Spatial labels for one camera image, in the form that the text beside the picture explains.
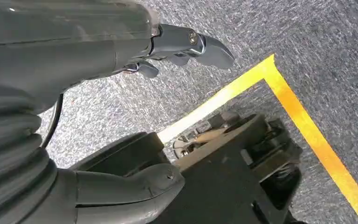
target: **black cable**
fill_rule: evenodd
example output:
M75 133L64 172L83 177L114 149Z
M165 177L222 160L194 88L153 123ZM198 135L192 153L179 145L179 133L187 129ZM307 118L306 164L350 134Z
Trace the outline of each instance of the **black cable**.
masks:
M48 126L48 133L46 135L46 138L43 140L41 144L42 148L46 148L51 138L53 137L53 134L58 126L58 122L60 121L63 102L64 102L64 94L61 93L60 96L58 97L57 102L55 103L53 117L50 121L50 125Z

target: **black mechanical base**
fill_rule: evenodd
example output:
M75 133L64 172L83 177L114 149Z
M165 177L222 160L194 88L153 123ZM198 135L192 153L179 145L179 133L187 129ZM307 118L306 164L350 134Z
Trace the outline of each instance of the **black mechanical base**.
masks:
M264 116L252 115L238 117L230 126L223 122L222 127L228 132L175 162L186 184L152 223L302 223L289 212L301 180L296 166L301 149L280 120L266 122ZM131 175L167 162L161 157L162 149L155 133L138 133L112 143L73 168Z

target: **metal part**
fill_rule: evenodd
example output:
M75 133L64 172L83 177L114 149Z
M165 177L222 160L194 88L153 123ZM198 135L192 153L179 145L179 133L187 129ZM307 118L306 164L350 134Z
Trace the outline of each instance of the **metal part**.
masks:
M270 175L260 183L259 173L249 164L262 164L269 154L264 159L251 158L252 162L243 156L249 159L249 149L267 138L270 124L262 115L242 121L175 162L186 186L153 224L294 223L288 209L301 180L299 169L290 170L279 182Z
M191 43L192 45L197 44L198 35L197 35L196 32L194 32L194 30L190 31L190 33L189 33L189 40L190 40L190 43Z

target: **bolt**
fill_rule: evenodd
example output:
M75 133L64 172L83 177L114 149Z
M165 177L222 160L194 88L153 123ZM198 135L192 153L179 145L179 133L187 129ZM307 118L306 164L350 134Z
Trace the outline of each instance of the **bolt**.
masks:
M193 30L189 33L189 40L191 45L196 45L198 42L198 35Z

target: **yellow floor line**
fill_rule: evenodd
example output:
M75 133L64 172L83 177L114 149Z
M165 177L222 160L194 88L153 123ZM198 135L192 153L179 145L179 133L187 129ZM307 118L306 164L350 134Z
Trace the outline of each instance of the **yellow floor line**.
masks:
M194 123L203 119L227 101L238 96L252 85L265 79L282 106L293 120L316 156L326 168L358 215L358 184L342 164L318 127L275 67L274 55L262 61L236 80L223 87L213 97L190 114L158 133L163 143L169 142Z
M267 60L269 67L264 77L265 81L358 215L358 184L275 67L274 56Z

